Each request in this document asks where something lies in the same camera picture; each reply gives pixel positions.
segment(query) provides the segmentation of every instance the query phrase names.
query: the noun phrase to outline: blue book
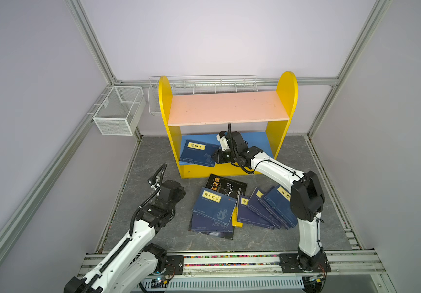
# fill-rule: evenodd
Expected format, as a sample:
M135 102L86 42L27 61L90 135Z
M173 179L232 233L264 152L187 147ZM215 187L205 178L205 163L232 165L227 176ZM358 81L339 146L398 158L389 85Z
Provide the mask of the blue book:
M208 144L188 139L184 144L184 149L179 157L179 161L215 167L215 161L212 158L212 155L219 148L220 146L218 144Z
M191 219L191 232L233 232L233 225L224 226L211 219L194 214Z
M264 195L264 192L261 191L258 187L256 187L253 191L253 194L249 198L247 207L263 218L264 220L268 221L269 223L276 226L276 228L280 229L282 224L260 203L259 198Z
M264 220L248 208L249 197L239 196L237 220L243 224L251 224L264 228L274 229L276 226Z
M233 197L203 187L194 204L193 213L229 226L236 203Z
M270 191L272 191L274 189L274 186L272 186L269 191L267 193L269 193ZM260 198L258 198L259 202L262 204L263 207L266 208L266 210L274 217L276 218L281 224L282 226L284 226L285 229L290 229L295 227L294 225L292 225L291 223L288 223L286 220L284 220L283 217L281 217L275 209L273 209L267 202L265 202L264 200L264 196L261 196Z
M290 193L288 193L280 184L267 192L261 199L275 209L276 212L293 227L298 224L297 217L290 209Z

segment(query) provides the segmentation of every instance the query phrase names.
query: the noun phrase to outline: robotic arm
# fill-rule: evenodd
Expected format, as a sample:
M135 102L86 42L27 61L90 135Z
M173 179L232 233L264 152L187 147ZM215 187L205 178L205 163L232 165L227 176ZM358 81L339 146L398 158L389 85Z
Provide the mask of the robotic arm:
M131 292L149 274L165 271L166 250L153 243L145 245L174 218L176 203L186 195L178 182L163 182L166 166L164 163L148 180L154 192L132 215L129 231L83 279L73 277L64 293Z
M228 131L221 131L217 139L222 147L212 156L217 163L231 163L250 174L260 172L290 193L290 208L300 229L298 265L306 272L312 271L325 257L319 240L319 222L326 199L318 176L312 171L303 173L288 167L255 146L249 148L239 132L231 132L230 123Z

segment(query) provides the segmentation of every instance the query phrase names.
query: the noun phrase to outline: pink shelf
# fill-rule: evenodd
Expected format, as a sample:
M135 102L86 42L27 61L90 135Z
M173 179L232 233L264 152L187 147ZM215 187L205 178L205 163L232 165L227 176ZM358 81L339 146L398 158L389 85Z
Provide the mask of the pink shelf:
M275 91L173 96L168 126L289 120Z

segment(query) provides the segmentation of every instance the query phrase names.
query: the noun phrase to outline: blue shelf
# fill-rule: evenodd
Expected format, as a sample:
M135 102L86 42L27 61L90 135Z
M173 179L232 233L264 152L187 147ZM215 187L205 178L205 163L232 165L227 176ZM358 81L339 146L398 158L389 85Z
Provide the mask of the blue shelf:
M269 145L268 137L266 132L246 132L241 133L241 136L244 140L248 142L248 147L256 146L262 149L267 155L274 157L272 150ZM217 140L217 134L199 134L199 135L189 135L181 137L181 149L179 150L179 156L183 153L184 144L187 139L195 140L198 142L208 143L208 144L220 144ZM192 165L186 162L179 162L180 165Z

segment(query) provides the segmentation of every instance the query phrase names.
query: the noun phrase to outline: white wire rack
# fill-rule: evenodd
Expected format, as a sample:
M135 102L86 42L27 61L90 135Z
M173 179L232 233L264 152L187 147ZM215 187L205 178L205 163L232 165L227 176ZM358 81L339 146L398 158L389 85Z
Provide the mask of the white wire rack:
M253 75L167 76L173 95L212 94L258 91ZM158 101L159 76L149 77L149 112L160 115Z
M93 120L104 135L132 136L145 104L142 87L113 86Z

